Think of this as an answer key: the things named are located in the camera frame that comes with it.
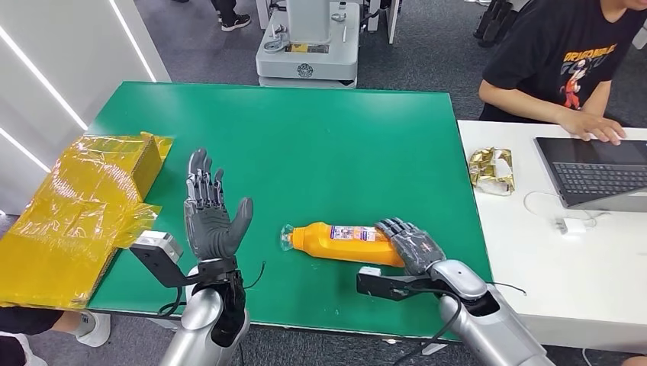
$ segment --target power adapter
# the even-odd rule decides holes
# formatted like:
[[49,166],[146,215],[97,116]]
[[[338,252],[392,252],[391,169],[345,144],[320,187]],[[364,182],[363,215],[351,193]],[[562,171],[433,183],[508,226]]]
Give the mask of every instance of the power adapter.
[[564,236],[580,236],[586,233],[584,221],[580,219],[565,217],[563,219],[557,219],[555,225],[557,225],[559,232]]

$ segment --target laptop screen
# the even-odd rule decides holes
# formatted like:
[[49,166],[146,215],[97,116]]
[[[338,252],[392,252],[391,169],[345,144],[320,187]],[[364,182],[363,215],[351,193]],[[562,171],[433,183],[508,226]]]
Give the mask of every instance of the laptop screen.
[[647,165],[647,141],[624,140],[614,146],[599,140],[538,137],[537,143],[549,162]]

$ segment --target black pants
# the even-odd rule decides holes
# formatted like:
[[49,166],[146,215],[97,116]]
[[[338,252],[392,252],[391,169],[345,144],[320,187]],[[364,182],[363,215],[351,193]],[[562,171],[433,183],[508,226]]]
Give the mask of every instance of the black pants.
[[22,345],[16,338],[0,336],[0,361],[3,366],[24,366],[27,363]]
[[[0,332],[34,335],[51,329],[63,311],[27,307],[0,307]],[[0,336],[0,364],[23,366],[22,345],[13,337]]]
[[233,8],[236,6],[236,0],[211,0],[211,4],[216,11],[220,12],[220,16],[223,18],[223,24],[231,27],[236,21],[236,13],[233,11]]

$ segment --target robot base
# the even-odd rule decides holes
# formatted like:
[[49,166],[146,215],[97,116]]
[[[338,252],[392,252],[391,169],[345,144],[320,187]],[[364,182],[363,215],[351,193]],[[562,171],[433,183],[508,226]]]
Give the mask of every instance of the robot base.
[[357,87],[357,78],[348,84],[337,80],[265,78],[260,76],[259,85],[289,88],[354,89]]
[[[346,4],[340,9],[339,2],[330,3],[330,16],[346,14],[343,21],[330,19],[330,39],[325,44],[292,44],[298,50],[280,50],[268,53],[263,46],[276,40],[272,29],[290,25],[286,11],[275,11],[269,21],[259,50],[256,53],[256,71],[259,84],[263,86],[288,86],[302,88],[355,88],[357,58],[359,53],[359,5]],[[350,80],[345,85],[339,80]]]

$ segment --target laptop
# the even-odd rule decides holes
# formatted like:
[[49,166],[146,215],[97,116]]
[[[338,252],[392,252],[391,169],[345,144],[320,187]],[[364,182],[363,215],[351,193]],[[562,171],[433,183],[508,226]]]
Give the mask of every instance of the laptop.
[[647,141],[537,137],[562,204],[576,210],[647,212]]

